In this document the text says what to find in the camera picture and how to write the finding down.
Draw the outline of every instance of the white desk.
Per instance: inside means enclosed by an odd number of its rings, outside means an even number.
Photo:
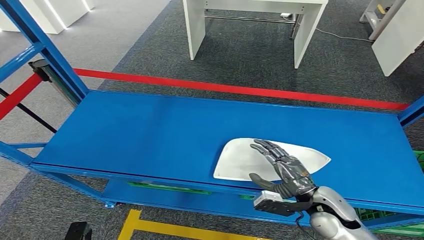
[[[388,77],[424,41],[424,0],[406,0],[372,44]]]
[[[205,37],[205,9],[303,14],[294,39],[294,68],[302,61],[328,0],[183,0],[190,59]]]

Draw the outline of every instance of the yellow floor marking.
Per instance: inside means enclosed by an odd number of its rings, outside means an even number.
[[[140,220],[142,211],[131,209],[123,224],[118,240],[130,240],[134,230],[166,234],[199,240],[270,240],[254,236],[244,236],[220,231],[204,230],[188,226]]]
[[[382,13],[382,14],[386,14],[386,11],[384,10],[384,8],[383,8],[383,6],[382,6],[382,5],[378,4],[378,5],[377,5],[377,8],[378,8],[378,10],[380,11],[380,13]]]
[[[137,222],[140,220],[142,211],[131,209],[123,223],[122,230],[120,231],[118,240],[130,240],[136,228]]]

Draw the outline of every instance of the white plate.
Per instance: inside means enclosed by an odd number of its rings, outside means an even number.
[[[281,180],[265,157],[250,147],[250,144],[254,144],[253,140],[254,138],[236,138],[229,141],[219,156],[213,177],[225,180],[250,181],[249,174],[256,173],[268,181]],[[288,154],[299,159],[311,174],[320,170],[331,160],[325,154],[309,147],[277,141],[270,142],[277,144]]]

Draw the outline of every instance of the black pole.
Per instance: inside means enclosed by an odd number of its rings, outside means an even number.
[[[3,88],[0,88],[0,95],[7,98],[9,96],[9,93],[7,93]],[[22,103],[18,103],[16,105],[18,108],[20,108],[22,111],[24,111],[26,114],[30,115],[33,119],[35,119],[37,122],[39,122],[41,125],[52,131],[54,134],[57,132],[57,130],[52,127],[50,124],[48,124],[46,121],[44,121],[41,117],[39,117],[37,114],[35,114],[33,111],[29,110],[26,106],[24,106]]]

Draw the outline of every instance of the red barrier tape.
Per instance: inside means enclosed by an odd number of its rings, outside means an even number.
[[[118,81],[132,82],[132,83],[142,83],[142,84],[165,85],[165,86],[172,86],[172,87],[215,91],[215,92],[222,92],[222,93],[245,94],[245,95],[272,97],[272,98],[280,98],[280,99],[293,99],[293,100],[320,102],[320,103],[328,103],[328,104],[341,104],[341,105],[351,105],[351,106],[377,108],[377,109],[390,109],[390,110],[404,110],[408,107],[408,104],[404,104],[404,103],[368,100],[368,99],[345,97],[345,96],[331,96],[331,95],[322,95],[322,94],[295,92],[295,91],[283,91],[283,90],[265,89],[265,88],[256,88],[256,87],[223,85],[223,84],[217,84],[217,83],[177,80],[177,79],[154,77],[154,76],[140,76],[140,75],[87,70],[87,69],[79,69],[79,68],[74,68],[74,70],[79,76],[84,76],[84,77],[110,79],[110,80],[118,80]]]
[[[37,74],[30,76],[24,83],[15,89],[8,97],[0,102],[0,120],[3,119],[16,105],[42,82]]]

